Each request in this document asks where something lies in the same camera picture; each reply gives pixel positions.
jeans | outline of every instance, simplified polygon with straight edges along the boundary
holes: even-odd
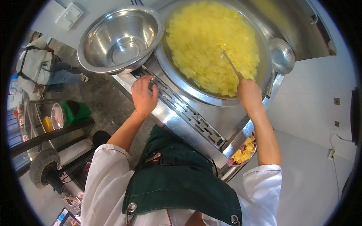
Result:
[[[55,63],[50,66],[50,76],[46,85],[61,84],[61,83],[76,83],[82,81],[80,74],[68,72],[72,66],[67,62],[62,62],[55,56]]]

shoe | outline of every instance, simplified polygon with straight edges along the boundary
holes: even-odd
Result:
[[[85,74],[81,73],[80,75],[82,76],[83,82],[88,82],[89,78]]]

green apron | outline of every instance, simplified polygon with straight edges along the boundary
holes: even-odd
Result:
[[[161,156],[146,162],[157,153]],[[126,214],[131,203],[133,210]],[[235,219],[242,223],[235,191],[213,174],[211,162],[156,125],[127,186],[122,213],[159,209],[192,209],[229,225]]]

green bin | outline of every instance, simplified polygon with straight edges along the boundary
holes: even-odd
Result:
[[[66,126],[70,126],[76,122],[84,121],[92,114],[86,103],[79,103],[76,101],[61,101],[60,105],[66,114]]]

electrical outlet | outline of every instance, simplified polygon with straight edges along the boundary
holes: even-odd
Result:
[[[329,160],[333,160],[333,158],[334,158],[334,149],[330,149],[330,150],[329,150],[328,159],[329,159]]]

